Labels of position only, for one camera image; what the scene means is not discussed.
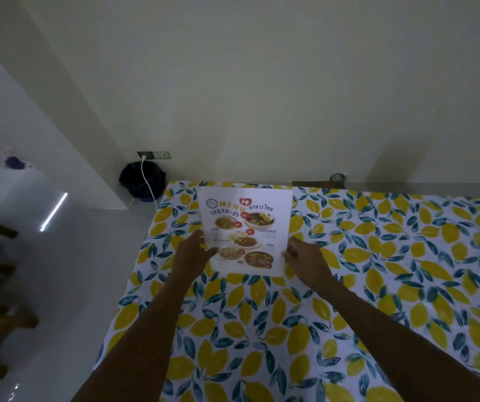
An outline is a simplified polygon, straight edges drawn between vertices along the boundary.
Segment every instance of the trash can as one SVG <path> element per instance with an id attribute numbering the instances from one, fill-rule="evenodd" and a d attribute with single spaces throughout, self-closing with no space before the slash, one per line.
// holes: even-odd
<path id="1" fill-rule="evenodd" d="M 143 162 L 143 173 L 154 197 L 158 199 L 165 189 L 165 172 L 160 167 L 151 161 Z M 123 185 L 132 196 L 136 199 L 141 199 L 143 202 L 153 202 L 152 195 L 149 191 L 149 186 L 145 183 L 145 179 L 141 174 L 141 162 L 129 163 L 119 176 L 119 182 Z"/>

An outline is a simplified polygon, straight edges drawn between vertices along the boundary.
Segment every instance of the white paper sheet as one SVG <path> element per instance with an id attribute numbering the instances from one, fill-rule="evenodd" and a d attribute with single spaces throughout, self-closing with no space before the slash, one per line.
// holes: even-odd
<path id="1" fill-rule="evenodd" d="M 219 253 L 210 259 L 218 272 L 284 275 L 292 190 L 197 188 L 204 239 Z"/>

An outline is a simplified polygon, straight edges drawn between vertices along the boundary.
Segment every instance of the menu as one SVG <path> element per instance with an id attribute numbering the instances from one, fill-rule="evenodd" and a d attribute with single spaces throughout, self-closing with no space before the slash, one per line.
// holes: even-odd
<path id="1" fill-rule="evenodd" d="M 292 190 L 203 186 L 197 196 L 206 244 L 219 248 L 215 271 L 284 275 Z"/>

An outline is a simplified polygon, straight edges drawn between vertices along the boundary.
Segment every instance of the tiled floor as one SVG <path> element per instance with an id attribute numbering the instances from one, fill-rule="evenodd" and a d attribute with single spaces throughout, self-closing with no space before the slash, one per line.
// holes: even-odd
<path id="1" fill-rule="evenodd" d="M 0 205 L 0 222 L 17 229 L 0 240 L 17 269 L 4 291 L 40 319 L 14 331 L 0 350 L 9 373 L 0 401 L 69 401 L 88 377 L 129 272 L 154 217 L 154 204 L 129 210 L 89 210 L 70 196 L 48 228 L 40 225 L 62 192 L 35 169 Z"/>

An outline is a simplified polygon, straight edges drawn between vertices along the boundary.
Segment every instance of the hand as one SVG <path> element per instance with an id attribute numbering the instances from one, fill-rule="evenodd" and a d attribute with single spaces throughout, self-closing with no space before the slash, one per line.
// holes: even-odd
<path id="1" fill-rule="evenodd" d="M 169 278 L 189 286 L 203 272 L 208 260 L 217 254 L 218 248 L 205 251 L 201 244 L 204 244 L 201 230 L 196 230 L 179 244 Z"/>
<path id="2" fill-rule="evenodd" d="M 309 244 L 290 238 L 284 259 L 296 272 L 299 280 L 310 289 L 318 292 L 325 286 L 335 282 L 326 260 L 316 244 Z"/>

